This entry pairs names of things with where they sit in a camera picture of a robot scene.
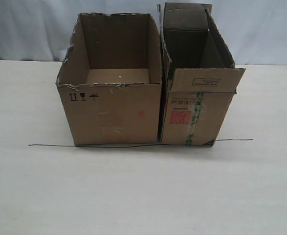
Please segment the tall taped cardboard box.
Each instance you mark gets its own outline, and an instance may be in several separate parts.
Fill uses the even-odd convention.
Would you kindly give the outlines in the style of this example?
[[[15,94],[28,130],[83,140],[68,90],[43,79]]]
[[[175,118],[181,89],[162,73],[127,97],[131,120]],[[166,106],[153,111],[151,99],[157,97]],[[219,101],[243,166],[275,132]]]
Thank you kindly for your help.
[[[211,4],[167,2],[158,10],[163,57],[160,142],[213,146],[245,70],[235,67]]]

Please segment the wide torn cardboard box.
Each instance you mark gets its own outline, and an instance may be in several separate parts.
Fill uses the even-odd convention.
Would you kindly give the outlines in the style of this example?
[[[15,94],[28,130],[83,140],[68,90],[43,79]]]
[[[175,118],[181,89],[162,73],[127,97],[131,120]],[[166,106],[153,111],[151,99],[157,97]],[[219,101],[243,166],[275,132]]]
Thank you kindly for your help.
[[[80,13],[56,87],[75,145],[157,142],[162,59],[153,17]]]

